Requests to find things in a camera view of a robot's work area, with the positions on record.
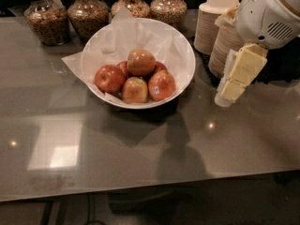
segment gray tabletop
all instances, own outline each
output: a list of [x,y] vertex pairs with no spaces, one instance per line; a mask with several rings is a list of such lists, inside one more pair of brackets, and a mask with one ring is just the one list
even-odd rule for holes
[[[197,13],[184,34],[191,41]],[[25,19],[0,19],[0,201],[300,169],[300,84],[252,84],[214,103],[201,57],[187,90],[153,110],[95,97]]]

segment red apple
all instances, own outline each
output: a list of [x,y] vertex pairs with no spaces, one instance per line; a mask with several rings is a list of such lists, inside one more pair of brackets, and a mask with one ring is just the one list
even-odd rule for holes
[[148,89],[154,101],[168,98],[176,91],[174,76],[167,70],[158,71],[150,78]]
[[130,78],[130,73],[128,72],[128,61],[122,61],[118,63],[117,66],[122,69],[125,79]]
[[138,77],[128,78],[122,87],[122,99],[126,103],[145,103],[148,99],[147,83]]
[[119,91],[125,81],[125,76],[120,67],[116,65],[103,65],[95,75],[95,85],[103,93]]
[[154,70],[155,65],[154,55],[145,49],[134,49],[127,58],[127,69],[133,76],[147,76]]
[[161,70],[168,70],[168,69],[163,63],[156,61],[156,66],[154,68],[153,73],[157,73],[158,71],[161,71]]

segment glass jar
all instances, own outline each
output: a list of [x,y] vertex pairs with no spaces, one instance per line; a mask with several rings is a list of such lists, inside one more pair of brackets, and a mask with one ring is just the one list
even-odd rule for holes
[[188,6],[184,0],[153,0],[151,18],[180,30],[187,16]]
[[112,5],[112,16],[124,7],[135,18],[150,18],[150,7],[143,0],[118,0]]
[[83,42],[86,42],[99,29],[109,23],[109,10],[99,0],[75,0],[67,10],[74,30]]
[[56,46],[70,40],[68,13],[59,0],[30,0],[24,16],[41,43]]

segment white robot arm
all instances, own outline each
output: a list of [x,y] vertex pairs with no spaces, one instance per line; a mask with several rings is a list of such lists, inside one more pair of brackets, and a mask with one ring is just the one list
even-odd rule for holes
[[235,29],[245,46],[230,52],[215,102],[229,107],[263,69],[268,50],[278,49],[300,34],[300,0],[242,0]]
[[242,0],[235,28],[245,42],[281,48],[300,34],[300,0]]

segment white bowl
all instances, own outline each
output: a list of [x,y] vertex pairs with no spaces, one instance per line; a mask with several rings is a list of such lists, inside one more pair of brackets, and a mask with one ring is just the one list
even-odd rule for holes
[[[105,64],[127,60],[134,48],[144,48],[164,63],[176,81],[175,93],[160,102],[127,104],[119,97],[105,94],[94,85],[96,71]],[[164,22],[131,18],[110,23],[95,33],[82,52],[82,75],[88,88],[102,100],[126,109],[149,109],[180,95],[192,80],[196,68],[194,51],[187,39]]]
[[222,14],[238,5],[239,0],[207,0],[206,3],[199,5],[199,9],[208,13]]

